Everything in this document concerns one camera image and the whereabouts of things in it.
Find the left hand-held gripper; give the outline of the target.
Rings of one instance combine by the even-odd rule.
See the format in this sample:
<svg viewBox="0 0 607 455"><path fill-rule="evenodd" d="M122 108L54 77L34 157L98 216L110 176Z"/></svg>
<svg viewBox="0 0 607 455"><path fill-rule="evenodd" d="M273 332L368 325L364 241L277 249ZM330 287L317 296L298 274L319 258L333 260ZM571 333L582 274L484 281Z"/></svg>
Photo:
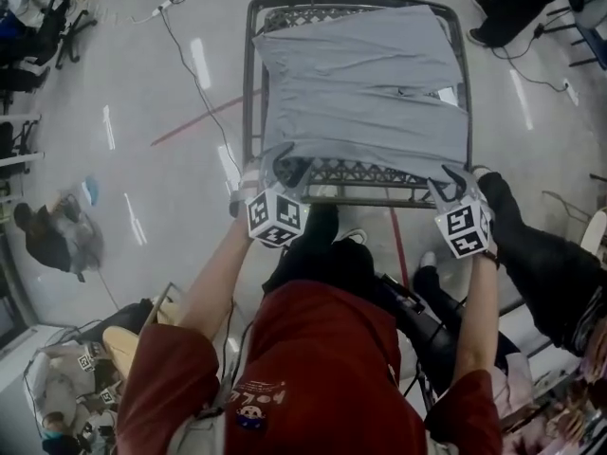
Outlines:
<svg viewBox="0 0 607 455"><path fill-rule="evenodd" d="M304 207L299 201L309 186L314 160L290 157L286 182L274 171L275 163L293 148L293 142L284 142L264 151L260 164L245 167L230 195L230 215L243 219L249 238L264 246L283 247L304 231Z"/></svg>

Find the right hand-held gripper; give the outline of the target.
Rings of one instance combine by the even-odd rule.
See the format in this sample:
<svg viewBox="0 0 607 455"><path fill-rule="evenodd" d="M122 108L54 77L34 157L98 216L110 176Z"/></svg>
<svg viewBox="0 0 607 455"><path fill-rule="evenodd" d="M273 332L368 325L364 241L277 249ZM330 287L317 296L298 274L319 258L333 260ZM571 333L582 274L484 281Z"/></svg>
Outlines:
<svg viewBox="0 0 607 455"><path fill-rule="evenodd" d="M434 221L451 253L462 259L489 249L492 212L476 177L450 164L442 169L456 184L453 198L447 198L441 184L430 177L427 187L437 210Z"/></svg>

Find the grey cloth garment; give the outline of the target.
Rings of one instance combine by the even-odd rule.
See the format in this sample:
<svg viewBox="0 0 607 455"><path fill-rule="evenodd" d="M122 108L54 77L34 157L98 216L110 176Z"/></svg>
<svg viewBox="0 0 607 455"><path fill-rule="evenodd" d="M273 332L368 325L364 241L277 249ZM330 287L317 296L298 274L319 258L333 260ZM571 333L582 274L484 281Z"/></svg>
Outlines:
<svg viewBox="0 0 607 455"><path fill-rule="evenodd" d="M426 5L285 28L254 41L269 76L265 149L356 161L437 181L467 160L464 81Z"/></svg>

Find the person's right forearm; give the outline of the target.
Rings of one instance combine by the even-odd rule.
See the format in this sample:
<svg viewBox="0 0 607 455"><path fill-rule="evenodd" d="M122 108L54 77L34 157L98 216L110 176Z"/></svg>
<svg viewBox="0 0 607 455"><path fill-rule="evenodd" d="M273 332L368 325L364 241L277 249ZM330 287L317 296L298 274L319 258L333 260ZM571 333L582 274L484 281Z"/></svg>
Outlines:
<svg viewBox="0 0 607 455"><path fill-rule="evenodd" d="M470 373L489 372L494 365L499 336L497 276L497 265L488 256L473 257L452 386Z"/></svg>

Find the person's left forearm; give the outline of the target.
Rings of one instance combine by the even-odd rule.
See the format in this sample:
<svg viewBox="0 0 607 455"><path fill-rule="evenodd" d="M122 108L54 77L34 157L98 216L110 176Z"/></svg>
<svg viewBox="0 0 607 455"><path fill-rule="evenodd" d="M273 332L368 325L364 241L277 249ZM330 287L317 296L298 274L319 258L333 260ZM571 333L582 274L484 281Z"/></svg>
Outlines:
<svg viewBox="0 0 607 455"><path fill-rule="evenodd" d="M251 244L247 217L239 214L187 291L180 307L179 327L196 331L209 341L215 338L231 309Z"/></svg>

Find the dark lattice glass-top table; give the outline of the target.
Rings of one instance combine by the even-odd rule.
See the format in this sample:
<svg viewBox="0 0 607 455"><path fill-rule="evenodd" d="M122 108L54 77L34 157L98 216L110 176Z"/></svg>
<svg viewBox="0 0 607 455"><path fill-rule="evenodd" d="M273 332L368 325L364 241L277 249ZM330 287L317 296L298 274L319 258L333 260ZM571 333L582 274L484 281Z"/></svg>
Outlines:
<svg viewBox="0 0 607 455"><path fill-rule="evenodd" d="M365 11L427 5L430 7L459 64L463 82L456 86L456 104L472 115L469 67L464 32L456 12L443 4L424 0L251 0L248 4L243 76L243 161L253 159L263 148L269 99L268 72L257 64L253 39L265 33L307 24L328 22ZM282 156L274 171L282 181L295 179L309 166L308 186L334 185L342 189L402 190L397 197L348 196L340 192L338 205L431 209L432 198L422 176L388 167L336 158L305 159Z"/></svg>

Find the black waist device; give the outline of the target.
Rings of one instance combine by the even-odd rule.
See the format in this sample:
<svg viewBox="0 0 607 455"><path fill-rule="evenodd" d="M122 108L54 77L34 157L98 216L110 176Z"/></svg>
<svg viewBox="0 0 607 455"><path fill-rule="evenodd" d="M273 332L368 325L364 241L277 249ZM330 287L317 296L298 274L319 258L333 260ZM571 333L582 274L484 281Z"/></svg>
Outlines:
<svg viewBox="0 0 607 455"><path fill-rule="evenodd" d="M425 310L422 299L390 275L383 273L376 274L376 277L380 287L389 292L402 308L411 308L417 314L421 314Z"/></svg>

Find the person's red shirt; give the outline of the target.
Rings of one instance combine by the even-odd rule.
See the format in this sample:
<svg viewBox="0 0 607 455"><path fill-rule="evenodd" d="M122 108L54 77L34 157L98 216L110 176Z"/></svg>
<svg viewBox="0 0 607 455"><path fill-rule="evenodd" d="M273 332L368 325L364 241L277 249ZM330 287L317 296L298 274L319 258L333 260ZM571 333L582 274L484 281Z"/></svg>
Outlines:
<svg viewBox="0 0 607 455"><path fill-rule="evenodd" d="M489 373L465 375L426 417L397 386L395 321L335 287L290 282L267 295L224 411L218 359L200 333L143 330L118 415L119 455L501 455Z"/></svg>

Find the black office chair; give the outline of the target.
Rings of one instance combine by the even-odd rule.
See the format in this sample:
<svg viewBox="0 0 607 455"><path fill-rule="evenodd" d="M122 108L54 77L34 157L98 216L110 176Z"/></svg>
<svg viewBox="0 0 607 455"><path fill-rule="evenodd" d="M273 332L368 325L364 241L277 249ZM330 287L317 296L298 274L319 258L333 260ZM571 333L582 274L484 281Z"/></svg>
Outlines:
<svg viewBox="0 0 607 455"><path fill-rule="evenodd" d="M37 37L42 46L41 53L35 59L36 65L46 64L52 57L56 58L55 68L63 68L64 59L78 63L81 56L77 53L77 38L98 21L89 17L89 11L83 9L71 22L67 22L67 12L71 0L50 0L43 8L43 23L39 27Z"/></svg>

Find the white desk frame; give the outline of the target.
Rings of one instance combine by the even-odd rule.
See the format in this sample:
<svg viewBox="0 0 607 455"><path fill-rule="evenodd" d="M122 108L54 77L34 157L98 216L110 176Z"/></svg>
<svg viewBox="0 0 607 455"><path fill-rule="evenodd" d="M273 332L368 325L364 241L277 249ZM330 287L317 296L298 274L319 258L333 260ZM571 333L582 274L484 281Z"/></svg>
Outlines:
<svg viewBox="0 0 607 455"><path fill-rule="evenodd" d="M28 173L28 163L45 156L30 150L30 136L41 114L0 115L0 179Z"/></svg>

